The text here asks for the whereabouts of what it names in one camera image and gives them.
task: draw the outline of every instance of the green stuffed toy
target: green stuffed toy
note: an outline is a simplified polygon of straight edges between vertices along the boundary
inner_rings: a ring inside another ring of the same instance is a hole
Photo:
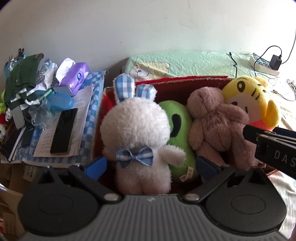
[[[186,107],[176,101],[167,100],[159,103],[167,113],[170,122],[170,139],[167,144],[177,146],[186,153],[186,162],[182,167],[169,165],[174,182],[189,182],[197,178],[195,153],[188,143],[188,133],[193,122]]]
[[[6,107],[5,107],[5,103],[4,103],[4,93],[5,90],[2,92],[1,94],[1,100],[2,102],[0,103],[0,115],[5,113]]]

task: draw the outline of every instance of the plush toy tag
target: plush toy tag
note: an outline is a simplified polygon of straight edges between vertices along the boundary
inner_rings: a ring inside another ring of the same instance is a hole
[[[187,173],[180,177],[181,182],[185,182],[188,179],[191,179],[193,177],[193,172],[194,172],[194,168],[193,167],[188,167]]]

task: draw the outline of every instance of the charger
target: charger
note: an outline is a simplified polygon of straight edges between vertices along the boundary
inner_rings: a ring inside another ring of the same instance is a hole
[[[281,55],[280,56],[273,55],[271,58],[271,61],[269,62],[269,66],[273,70],[278,70],[279,67],[281,66]]]

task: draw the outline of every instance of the blue checkered cloth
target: blue checkered cloth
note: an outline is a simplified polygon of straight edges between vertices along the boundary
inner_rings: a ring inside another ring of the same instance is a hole
[[[114,89],[119,102],[132,98],[135,95],[135,80],[127,74],[121,74],[114,80]]]
[[[93,148],[93,142],[96,131],[96,122],[99,115],[99,109],[101,105],[101,98],[104,88],[104,76],[107,71],[89,73],[80,89],[91,84],[94,85],[89,110],[86,117],[86,122],[83,130],[82,141],[80,145],[79,155],[72,157],[34,157],[34,151],[40,138],[42,129],[35,128],[31,144],[28,147],[19,147],[16,150],[15,160],[13,162],[23,161],[30,165],[36,166],[48,166],[67,168],[72,164],[88,164],[91,161],[91,152]]]
[[[123,169],[127,168],[133,160],[150,167],[153,163],[153,151],[149,147],[141,149],[138,153],[132,153],[128,149],[119,150],[116,152],[116,160]]]
[[[141,84],[137,86],[136,96],[150,100],[154,100],[156,96],[156,89],[152,85]]]

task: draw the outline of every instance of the white wall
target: white wall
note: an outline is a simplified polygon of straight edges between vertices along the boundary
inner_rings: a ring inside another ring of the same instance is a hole
[[[126,58],[152,51],[261,54],[279,45],[285,60],[295,13],[293,0],[11,0],[0,11],[0,64],[24,47],[57,64],[70,57],[107,69],[109,81]],[[280,70],[295,64],[296,48]]]

